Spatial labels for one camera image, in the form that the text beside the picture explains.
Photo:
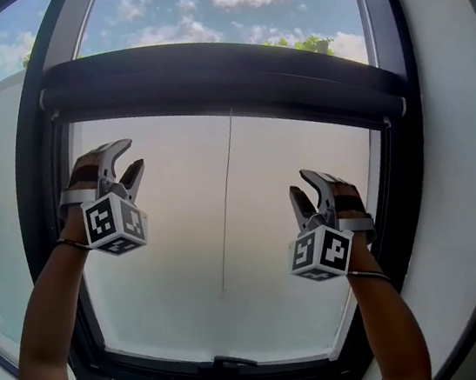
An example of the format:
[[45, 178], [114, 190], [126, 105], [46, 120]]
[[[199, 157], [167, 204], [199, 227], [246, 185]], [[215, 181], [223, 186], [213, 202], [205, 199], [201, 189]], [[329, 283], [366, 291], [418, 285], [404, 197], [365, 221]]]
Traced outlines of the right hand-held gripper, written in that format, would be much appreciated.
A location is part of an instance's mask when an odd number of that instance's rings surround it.
[[295, 185], [289, 198], [298, 223], [298, 236], [289, 243], [290, 273], [316, 281], [346, 276], [349, 273], [353, 236], [365, 233], [367, 244], [375, 241], [372, 216], [337, 219], [333, 185], [339, 178], [314, 170], [299, 170], [299, 175], [316, 192], [315, 205]]

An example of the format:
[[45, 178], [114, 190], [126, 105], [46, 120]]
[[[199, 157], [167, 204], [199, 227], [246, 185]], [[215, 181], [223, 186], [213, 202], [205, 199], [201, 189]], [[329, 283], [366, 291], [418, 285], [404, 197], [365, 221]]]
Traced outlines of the person's left hand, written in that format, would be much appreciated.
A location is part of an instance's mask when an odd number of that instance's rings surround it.
[[70, 174], [68, 190], [96, 189], [100, 154], [92, 150], [80, 156]]

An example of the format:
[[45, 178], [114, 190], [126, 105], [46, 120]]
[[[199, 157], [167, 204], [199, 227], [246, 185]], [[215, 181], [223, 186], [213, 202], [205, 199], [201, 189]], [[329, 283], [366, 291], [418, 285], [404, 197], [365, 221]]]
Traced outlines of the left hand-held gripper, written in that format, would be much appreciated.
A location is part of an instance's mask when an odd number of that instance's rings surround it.
[[102, 144], [92, 151], [89, 181], [97, 183], [96, 189], [64, 190], [60, 197], [60, 210], [67, 216], [71, 206], [79, 206], [87, 242], [72, 238], [62, 243], [82, 250], [97, 250], [120, 256], [148, 244], [147, 214], [138, 209], [136, 202], [144, 173], [144, 160], [138, 159], [116, 181], [115, 162], [132, 145], [132, 140], [122, 138]]

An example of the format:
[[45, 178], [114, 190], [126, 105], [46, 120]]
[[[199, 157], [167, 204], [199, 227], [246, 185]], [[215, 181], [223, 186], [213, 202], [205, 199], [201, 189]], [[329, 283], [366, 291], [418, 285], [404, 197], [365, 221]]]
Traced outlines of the person's right hand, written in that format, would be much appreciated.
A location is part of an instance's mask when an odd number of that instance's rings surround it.
[[364, 218], [368, 216], [357, 188], [348, 183], [335, 183], [333, 195], [338, 219]]

